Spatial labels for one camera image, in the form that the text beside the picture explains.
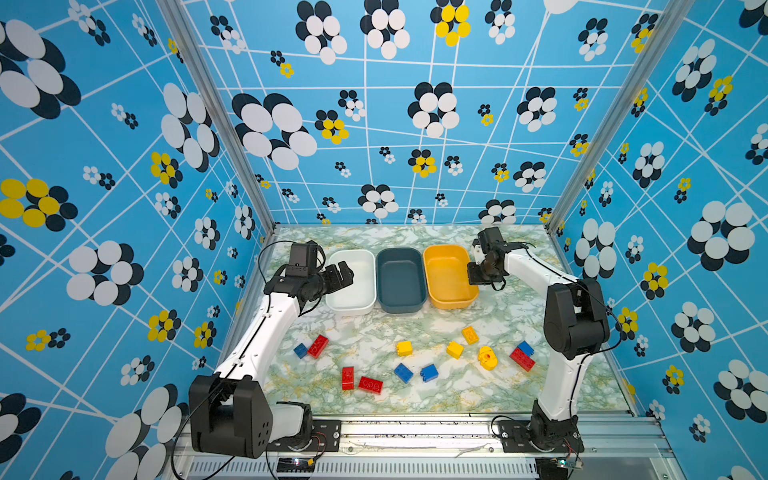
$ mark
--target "blue block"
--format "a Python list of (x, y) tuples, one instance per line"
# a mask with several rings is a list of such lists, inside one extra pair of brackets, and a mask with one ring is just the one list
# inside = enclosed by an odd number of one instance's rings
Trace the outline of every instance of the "blue block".
[(428, 382), (430, 380), (434, 380), (437, 378), (437, 368), (435, 368), (435, 365), (432, 364), (430, 366), (426, 366), (422, 369), (422, 378), (425, 382)]
[(397, 368), (395, 369), (395, 375), (400, 377), (400, 379), (405, 383), (410, 382), (411, 378), (413, 378), (413, 372), (411, 372), (408, 367), (402, 363), (397, 365)]
[(522, 350), (522, 352), (527, 356), (533, 356), (533, 349), (530, 345), (528, 345), (527, 342), (523, 342), (520, 345), (518, 345), (518, 348)]
[(300, 343), (293, 351), (302, 359), (306, 356), (307, 348), (303, 343)]

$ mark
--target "blue patterned wall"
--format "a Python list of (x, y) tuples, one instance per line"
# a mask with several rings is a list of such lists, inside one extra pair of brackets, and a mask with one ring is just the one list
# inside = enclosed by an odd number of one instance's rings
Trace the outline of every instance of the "blue patterned wall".
[(182, 3), (275, 220), (360, 224), (546, 222), (667, 2)]
[(765, 8), (694, 5), (557, 230), (688, 478), (768, 478)]
[(154, 2), (0, 20), (0, 478), (153, 478), (263, 231)]

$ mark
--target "red block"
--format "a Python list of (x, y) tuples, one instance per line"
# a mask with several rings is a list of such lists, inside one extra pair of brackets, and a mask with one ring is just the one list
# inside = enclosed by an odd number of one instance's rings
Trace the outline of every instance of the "red block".
[(361, 390), (365, 390), (366, 392), (371, 392), (371, 393), (375, 393), (376, 395), (379, 395), (382, 392), (383, 385), (384, 385), (384, 382), (370, 379), (367, 376), (361, 376), (360, 384), (357, 386), (357, 388)]
[(518, 363), (519, 366), (523, 368), (526, 372), (530, 372), (534, 365), (536, 365), (536, 362), (531, 360), (531, 357), (525, 355), (522, 350), (515, 349), (514, 352), (509, 356), (509, 358), (513, 359)]
[(341, 390), (355, 389), (355, 367), (345, 366), (341, 369)]
[(313, 343), (310, 349), (307, 350), (307, 354), (309, 354), (314, 358), (317, 358), (320, 356), (320, 353), (323, 353), (323, 350), (326, 348), (326, 345), (328, 345), (328, 339), (322, 335), (318, 335), (317, 339), (315, 340), (315, 343)]

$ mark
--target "green marble surface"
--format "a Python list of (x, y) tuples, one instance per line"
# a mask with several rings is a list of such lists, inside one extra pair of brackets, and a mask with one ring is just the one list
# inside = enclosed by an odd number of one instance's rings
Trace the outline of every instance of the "green marble surface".
[[(536, 245), (533, 252), (552, 265), (560, 263), (547, 234), (540, 226), (500, 227), (506, 240), (524, 240)], [(281, 227), (276, 240), (315, 240), (330, 256), (337, 250), (366, 249), (374, 254), (389, 247), (413, 247), (423, 252), (430, 245), (456, 244), (469, 248), (481, 229), (478, 225), (434, 227)], [(278, 243), (265, 274), (288, 258), (289, 243)], [(480, 297), (463, 310), (438, 310), (429, 300), (421, 311), (391, 315), (380, 307), (365, 316), (336, 318), (323, 301), (288, 330), (270, 366), (265, 394), (270, 403), (305, 402), (316, 415), (360, 413), (458, 413), (530, 412), (544, 385), (549, 363), (548, 345), (542, 332), (544, 300), (513, 276), (501, 292), (480, 287)], [(468, 346), (462, 329), (473, 326), (480, 342)], [(318, 359), (299, 359), (293, 348), (306, 346), (318, 335), (330, 340)], [(410, 340), (413, 355), (399, 357), (397, 342)], [(522, 341), (534, 349), (536, 366), (526, 372), (509, 354)], [(459, 359), (445, 352), (451, 341), (465, 346)], [(486, 371), (477, 360), (481, 346), (490, 346), (498, 366)], [(409, 384), (395, 375), (403, 363), (414, 373)], [(422, 367), (434, 363), (437, 380), (424, 383)], [(360, 376), (384, 382), (381, 395), (357, 388), (341, 390), (341, 368), (355, 367), (355, 385)], [(599, 355), (590, 365), (579, 399), (579, 409), (627, 410), (605, 358)]]

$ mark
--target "toy block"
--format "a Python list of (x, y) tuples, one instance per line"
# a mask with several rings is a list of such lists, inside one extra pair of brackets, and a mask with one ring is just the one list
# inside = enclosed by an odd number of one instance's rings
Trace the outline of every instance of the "toy block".
[(345, 366), (341, 369), (341, 390), (355, 389), (355, 367)]
[(460, 356), (462, 356), (462, 353), (464, 352), (464, 347), (459, 345), (456, 342), (450, 342), (446, 352), (448, 352), (448, 354), (453, 358), (457, 359)]
[(470, 326), (463, 329), (462, 333), (464, 334), (464, 339), (467, 341), (469, 345), (480, 341), (480, 339), (478, 338), (478, 334), (475, 333), (475, 329), (473, 329)]
[(413, 372), (411, 372), (409, 368), (402, 363), (397, 365), (397, 368), (395, 369), (395, 375), (400, 377), (400, 379), (405, 383), (410, 382), (411, 378), (413, 378)]
[(318, 335), (315, 343), (313, 343), (310, 349), (307, 350), (307, 353), (310, 356), (317, 358), (320, 356), (320, 353), (323, 353), (326, 345), (328, 345), (328, 339), (322, 335)]
[(421, 371), (421, 375), (425, 382), (436, 379), (437, 368), (435, 368), (435, 364), (424, 367)]
[(413, 346), (410, 342), (400, 342), (397, 344), (397, 354), (400, 356), (408, 356), (413, 353)]
[(509, 357), (516, 361), (526, 372), (530, 372), (533, 366), (536, 365), (536, 362), (531, 360), (531, 357), (525, 355), (525, 352), (523, 352), (520, 347), (516, 348)]
[(357, 388), (361, 390), (365, 390), (366, 392), (371, 392), (371, 393), (375, 393), (376, 395), (379, 395), (382, 392), (383, 385), (384, 385), (384, 382), (370, 379), (367, 376), (361, 376), (360, 383), (358, 384)]
[(527, 356), (533, 356), (533, 348), (528, 345), (528, 342), (522, 342), (518, 345), (518, 348), (523, 351)]
[(296, 346), (295, 349), (293, 349), (293, 351), (299, 356), (300, 359), (302, 359), (306, 356), (306, 345), (300, 343)]
[(480, 360), (482, 368), (486, 370), (493, 370), (498, 365), (496, 354), (493, 353), (493, 349), (489, 346), (484, 346), (480, 349), (478, 360)]

